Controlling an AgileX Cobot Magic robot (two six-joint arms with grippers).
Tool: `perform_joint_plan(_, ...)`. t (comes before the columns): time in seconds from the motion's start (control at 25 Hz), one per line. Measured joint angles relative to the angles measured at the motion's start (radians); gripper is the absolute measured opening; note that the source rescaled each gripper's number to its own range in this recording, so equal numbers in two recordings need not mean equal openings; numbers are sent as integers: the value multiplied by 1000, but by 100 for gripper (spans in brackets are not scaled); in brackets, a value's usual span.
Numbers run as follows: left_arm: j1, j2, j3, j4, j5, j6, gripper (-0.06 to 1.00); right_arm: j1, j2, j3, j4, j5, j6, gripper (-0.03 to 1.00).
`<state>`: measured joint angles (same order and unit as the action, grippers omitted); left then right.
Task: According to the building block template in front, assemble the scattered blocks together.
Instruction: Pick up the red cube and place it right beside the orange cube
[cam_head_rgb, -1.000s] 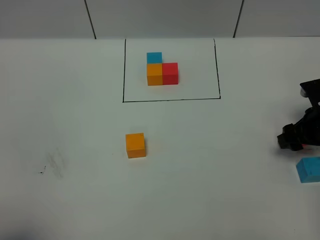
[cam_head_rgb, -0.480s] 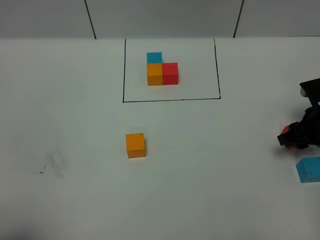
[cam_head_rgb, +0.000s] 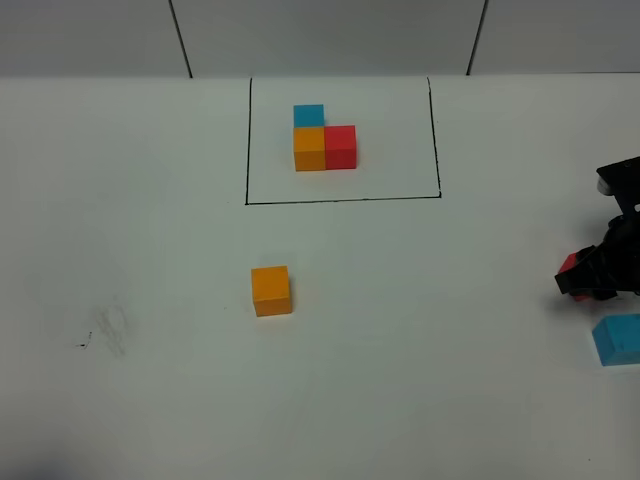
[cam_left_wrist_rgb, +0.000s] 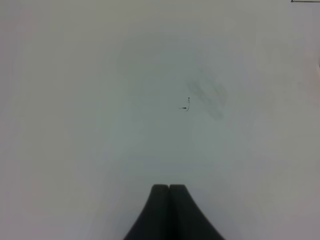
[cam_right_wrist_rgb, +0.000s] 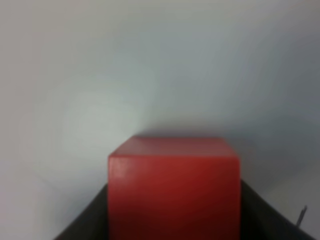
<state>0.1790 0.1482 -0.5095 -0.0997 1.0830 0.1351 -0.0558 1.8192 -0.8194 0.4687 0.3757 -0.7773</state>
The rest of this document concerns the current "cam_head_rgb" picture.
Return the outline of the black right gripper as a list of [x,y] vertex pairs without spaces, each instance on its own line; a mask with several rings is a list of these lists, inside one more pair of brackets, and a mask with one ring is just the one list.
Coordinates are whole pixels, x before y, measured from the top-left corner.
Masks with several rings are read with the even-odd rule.
[[608,224],[601,243],[607,289],[598,284],[593,266],[587,261],[594,249],[577,251],[577,263],[554,279],[562,294],[587,295],[594,301],[616,297],[619,291],[639,294],[639,213],[620,215]]

